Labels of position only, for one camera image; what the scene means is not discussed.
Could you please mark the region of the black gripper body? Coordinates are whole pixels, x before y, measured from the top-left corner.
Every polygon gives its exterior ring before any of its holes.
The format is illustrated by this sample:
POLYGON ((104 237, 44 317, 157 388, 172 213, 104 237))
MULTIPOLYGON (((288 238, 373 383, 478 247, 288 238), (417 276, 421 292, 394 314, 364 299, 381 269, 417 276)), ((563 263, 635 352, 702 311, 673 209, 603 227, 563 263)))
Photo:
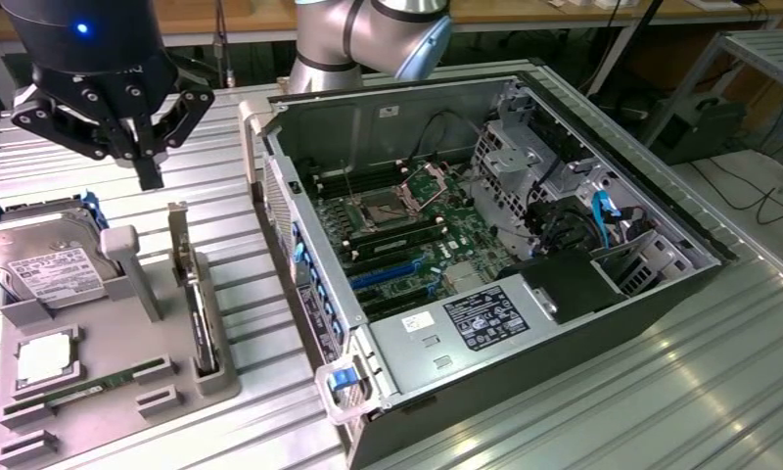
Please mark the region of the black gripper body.
POLYGON ((153 156, 152 116, 178 78, 149 1, 5 1, 32 58, 32 84, 78 106, 78 84, 104 95, 153 156))

